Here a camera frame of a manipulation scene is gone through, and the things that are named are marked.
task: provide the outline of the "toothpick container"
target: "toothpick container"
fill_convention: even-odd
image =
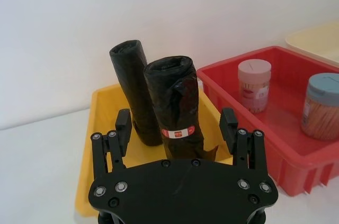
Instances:
[[[260,59],[243,61],[238,66],[240,102],[252,113],[262,112],[269,97],[271,64]]]
[[[322,141],[339,140],[339,74],[321,73],[308,81],[301,128]]]

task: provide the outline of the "black garbage bag roll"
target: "black garbage bag roll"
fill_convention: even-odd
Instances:
[[[206,152],[199,126],[199,91],[192,59],[166,57],[144,70],[167,158],[214,160],[217,147]]]
[[[123,42],[112,48],[110,57],[131,108],[132,123],[140,140],[148,146],[162,144],[159,125],[143,73],[147,61],[141,42],[139,40]]]

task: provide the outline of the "screw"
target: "screw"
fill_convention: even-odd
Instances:
[[[248,190],[249,189],[249,183],[243,179],[240,179],[238,181],[238,185],[240,188],[244,189],[244,190]]]
[[[98,188],[95,189],[94,191],[94,195],[95,196],[103,196],[106,192],[106,188],[104,186],[100,186]]]
[[[109,137],[115,137],[117,135],[117,133],[115,131],[111,131],[108,136]]]
[[[260,189],[266,193],[270,193],[272,191],[271,187],[267,183],[261,183]]]
[[[261,137],[263,135],[260,131],[255,131],[254,134],[258,137]]]
[[[119,199],[118,198],[111,198],[109,201],[108,201],[108,205],[109,207],[117,207],[119,205]]]
[[[92,136],[92,139],[99,139],[100,138],[100,134],[94,134],[93,136]]]
[[[245,134],[246,134],[246,130],[243,130],[243,129],[238,130],[238,132],[239,132],[239,134],[241,134],[241,135],[245,135]]]
[[[192,165],[195,166],[195,167],[199,167],[200,161],[198,159],[194,159],[194,160],[192,160]]]
[[[259,204],[259,198],[254,194],[249,195],[248,200],[253,204]]]
[[[161,165],[163,167],[169,167],[171,165],[171,162],[168,159],[166,159],[161,162]]]
[[[117,192],[124,192],[127,190],[127,183],[126,182],[119,182],[115,185],[115,190]]]

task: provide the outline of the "red plastic bin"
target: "red plastic bin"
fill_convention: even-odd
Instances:
[[[239,103],[238,64],[263,59],[272,64],[269,103],[264,112],[251,114]],[[220,111],[232,107],[239,126],[265,132],[270,175],[290,196],[310,193],[318,184],[339,175],[339,139],[323,142],[300,128],[310,76],[339,73],[339,68],[281,47],[268,47],[230,58],[198,70],[204,92]]]

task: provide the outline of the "pink jar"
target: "pink jar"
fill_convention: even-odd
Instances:
[[[238,66],[240,102],[252,113],[262,112],[267,106],[271,67],[260,59],[246,60]]]

